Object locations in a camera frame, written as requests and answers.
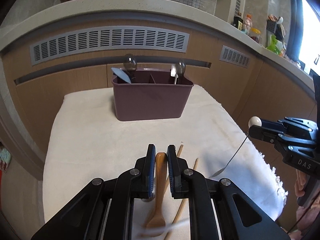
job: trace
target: vent grille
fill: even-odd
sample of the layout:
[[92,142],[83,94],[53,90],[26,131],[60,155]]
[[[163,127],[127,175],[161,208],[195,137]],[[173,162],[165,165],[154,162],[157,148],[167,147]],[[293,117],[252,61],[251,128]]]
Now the vent grille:
[[220,60],[247,68],[249,65],[250,58],[245,54],[236,51],[235,49],[223,46],[220,55]]
[[48,54],[48,43],[44,42],[44,43],[41,44],[41,57],[42,58],[46,58],[48,56],[49,56],[49,54]]
[[238,15],[238,12],[240,12],[240,6],[241,6],[241,0],[236,0],[235,15]]
[[77,49],[77,44],[76,44],[76,35],[69,35],[68,36],[68,51],[73,51]]
[[35,57],[35,60],[40,60],[41,57],[40,57],[40,46],[39,45],[36,45],[33,47],[33,54],[34,54],[34,57]]
[[63,54],[67,51],[67,46],[66,46],[66,38],[65,37],[61,37],[58,38],[58,51],[59,54]]
[[109,49],[186,52],[189,34],[142,26],[107,26],[60,34],[30,46],[32,65],[68,55]]

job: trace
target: wooden chopstick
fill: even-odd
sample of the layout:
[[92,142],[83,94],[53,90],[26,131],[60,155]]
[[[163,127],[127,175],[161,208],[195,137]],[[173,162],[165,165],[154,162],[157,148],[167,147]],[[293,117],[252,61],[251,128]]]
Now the wooden chopstick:
[[[193,166],[193,169],[194,169],[194,170],[197,169],[198,160],[199,160],[199,158],[196,158],[195,165]],[[184,208],[186,202],[187,202],[187,199],[186,199],[186,198],[182,199],[181,204],[180,204],[180,206],[179,206],[179,209],[178,209],[178,211],[177,211],[177,214],[176,214],[176,216],[174,217],[174,219],[173,219],[173,221],[172,221],[173,224],[175,224],[176,222],[178,222],[178,220],[179,220],[179,218],[180,218],[180,216],[181,216],[181,214],[182,214],[182,211],[183,211],[183,208]],[[165,237],[164,237],[164,240],[169,240],[171,234],[172,234],[172,231],[167,232],[167,234],[166,234]]]

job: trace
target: wooden spoon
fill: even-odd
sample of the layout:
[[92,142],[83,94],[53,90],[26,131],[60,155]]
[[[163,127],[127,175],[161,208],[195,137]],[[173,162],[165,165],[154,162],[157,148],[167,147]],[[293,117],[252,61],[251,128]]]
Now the wooden spoon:
[[157,153],[156,155],[156,197],[155,208],[152,217],[146,224],[146,228],[165,227],[165,220],[162,214],[162,202],[165,192],[165,181],[167,179],[167,155],[166,153]]

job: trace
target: bottle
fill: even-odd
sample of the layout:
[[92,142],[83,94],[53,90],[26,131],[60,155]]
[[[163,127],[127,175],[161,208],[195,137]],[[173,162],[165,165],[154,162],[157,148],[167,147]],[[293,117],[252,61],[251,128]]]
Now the bottle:
[[252,27],[252,20],[251,20],[251,15],[247,14],[247,16],[244,19],[243,25],[242,25],[242,32],[245,34],[249,35],[250,29]]
[[238,14],[235,15],[233,18],[233,26],[236,27],[238,30],[242,30],[242,24],[243,19],[241,18],[241,13],[238,12]]

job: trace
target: blue gripper pad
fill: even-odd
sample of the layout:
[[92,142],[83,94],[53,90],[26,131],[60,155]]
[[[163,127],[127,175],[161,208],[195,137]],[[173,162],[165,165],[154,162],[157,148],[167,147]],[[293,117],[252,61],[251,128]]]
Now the blue gripper pad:
[[173,169],[172,169],[172,156],[171,154],[175,154],[175,146],[169,145],[167,150],[167,158],[168,158],[168,170],[169,170],[169,182],[170,182],[170,191],[171,195],[173,196],[173,185],[174,185],[174,178],[173,178]]
[[154,182],[154,176],[155,176],[155,164],[156,164],[156,147],[152,145],[152,154],[151,154],[151,163],[150,163],[150,173],[149,176],[149,182],[148,182],[148,196],[151,197],[152,190],[153,190],[153,182]]

